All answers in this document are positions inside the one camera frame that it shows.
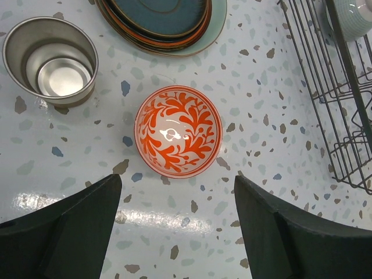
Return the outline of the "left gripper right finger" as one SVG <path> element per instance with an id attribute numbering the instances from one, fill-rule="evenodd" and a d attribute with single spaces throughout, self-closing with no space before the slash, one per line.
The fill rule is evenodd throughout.
<path id="1" fill-rule="evenodd" d="M 371 278 L 371 231 L 300 209 L 244 176 L 235 203 L 252 278 Z"/>

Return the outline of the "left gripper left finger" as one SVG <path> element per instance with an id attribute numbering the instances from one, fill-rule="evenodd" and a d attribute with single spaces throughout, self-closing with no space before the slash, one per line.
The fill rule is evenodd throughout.
<path id="1" fill-rule="evenodd" d="M 1 278 L 99 278 L 122 189 L 111 174 L 1 224 Z"/>

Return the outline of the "white orange patterned bowl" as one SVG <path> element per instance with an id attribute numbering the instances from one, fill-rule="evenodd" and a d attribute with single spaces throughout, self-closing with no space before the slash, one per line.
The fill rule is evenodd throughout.
<path id="1" fill-rule="evenodd" d="M 134 121 L 134 141 L 144 162 L 157 173 L 191 178 L 216 160 L 223 126 L 213 102 L 200 91 L 171 85 L 150 94 Z"/>

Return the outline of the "cream brown cup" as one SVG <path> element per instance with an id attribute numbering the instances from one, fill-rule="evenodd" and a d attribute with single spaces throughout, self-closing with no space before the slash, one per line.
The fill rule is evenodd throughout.
<path id="1" fill-rule="evenodd" d="M 66 20 L 23 20 L 6 35 L 2 58 L 19 87 L 53 106 L 81 105 L 94 91 L 98 52 L 90 37 Z"/>

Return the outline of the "dark blue plate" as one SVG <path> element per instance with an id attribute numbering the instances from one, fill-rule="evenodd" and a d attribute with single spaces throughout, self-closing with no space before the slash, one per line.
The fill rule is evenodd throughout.
<path id="1" fill-rule="evenodd" d="M 161 37 L 182 37 L 201 24 L 208 1 L 117 0 L 108 3 L 121 19 L 147 33 Z"/>

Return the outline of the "green floral plate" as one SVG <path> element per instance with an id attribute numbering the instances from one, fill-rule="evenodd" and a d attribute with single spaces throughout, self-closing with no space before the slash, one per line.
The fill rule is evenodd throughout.
<path id="1" fill-rule="evenodd" d="M 127 33 L 123 31 L 117 23 L 115 23 L 115 21 L 109 15 L 109 12 L 104 7 L 102 1 L 95 1 L 95 3 L 98 9 L 100 10 L 102 16 L 110 24 L 112 30 L 114 30 L 116 34 L 124 38 L 127 42 L 131 43 L 132 45 L 136 46 L 137 48 L 141 49 L 144 52 L 175 58 L 196 55 L 197 53 L 204 51 L 206 48 L 215 43 L 223 30 L 227 15 L 227 1 L 212 1 L 211 20 L 203 36 L 201 36 L 201 38 L 196 43 L 194 43 L 191 46 L 188 46 L 185 49 L 176 51 L 163 51 L 150 49 L 146 46 L 142 46 L 141 44 L 135 42 L 134 39 L 130 38 L 127 35 Z"/>

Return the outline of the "yellow patterned plate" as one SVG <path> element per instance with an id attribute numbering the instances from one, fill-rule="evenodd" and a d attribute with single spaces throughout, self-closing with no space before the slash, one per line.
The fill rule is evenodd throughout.
<path id="1" fill-rule="evenodd" d="M 212 2 L 208 1 L 207 4 L 207 12 L 205 18 L 202 20 L 202 23 L 199 25 L 199 27 L 196 28 L 196 31 L 188 35 L 186 39 L 182 39 L 181 41 L 177 42 L 162 42 L 162 41 L 155 41 L 154 39 L 150 39 L 145 37 L 144 35 L 141 35 L 140 33 L 134 31 L 134 29 L 129 28 L 128 25 L 126 25 L 123 21 L 121 21 L 114 11 L 111 10 L 109 5 L 102 1 L 104 4 L 104 7 L 109 12 L 109 15 L 111 18 L 119 25 L 119 27 L 127 33 L 127 35 L 134 39 L 135 42 L 141 44 L 142 46 L 148 47 L 150 49 L 156 49 L 156 50 L 163 50 L 163 51 L 176 51 L 185 49 L 194 43 L 196 43 L 201 36 L 203 36 L 204 32 L 209 26 L 211 16 L 212 16 Z"/>

